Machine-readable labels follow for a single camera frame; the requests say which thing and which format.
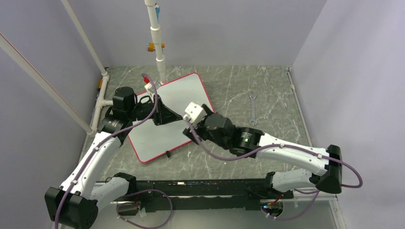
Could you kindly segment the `red framed whiteboard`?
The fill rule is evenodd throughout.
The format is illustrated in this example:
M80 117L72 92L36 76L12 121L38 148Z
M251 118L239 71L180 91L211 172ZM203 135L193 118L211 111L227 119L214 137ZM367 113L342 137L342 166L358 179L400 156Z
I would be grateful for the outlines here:
M191 102L198 105L205 104L215 111L198 73L191 73L167 82L158 89L158 95L168 108L181 116L184 115L186 107ZM128 138L138 160L141 163L147 163L166 154L167 151L191 142L182 133L187 127L183 120L157 126L149 119L133 128Z

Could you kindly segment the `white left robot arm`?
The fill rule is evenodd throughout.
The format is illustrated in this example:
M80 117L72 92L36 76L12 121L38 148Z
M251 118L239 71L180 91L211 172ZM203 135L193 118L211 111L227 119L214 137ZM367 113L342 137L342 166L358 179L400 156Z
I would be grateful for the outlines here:
M98 213L112 201L123 198L152 200L154 188L139 189L135 176L119 172L110 181L97 187L96 180L111 156L122 146L130 131L152 120L165 125L181 120L181 116L164 105L156 88L146 103L139 99L131 87L116 89L113 104L106 113L91 147L70 176L59 186L50 187L44 199L54 226L89 229Z

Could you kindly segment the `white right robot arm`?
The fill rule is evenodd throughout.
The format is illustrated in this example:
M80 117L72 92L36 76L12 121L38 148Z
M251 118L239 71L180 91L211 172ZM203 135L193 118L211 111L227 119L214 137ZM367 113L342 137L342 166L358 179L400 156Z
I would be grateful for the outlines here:
M317 190L339 194L342 192L341 149L336 145L316 148L294 144L261 130L237 127L229 118L214 113L206 105L189 103L183 120L188 124L183 133L196 144L211 141L234 157L261 158L286 162L297 166L288 172L270 172L263 185L263 192L275 198L296 188L315 187Z

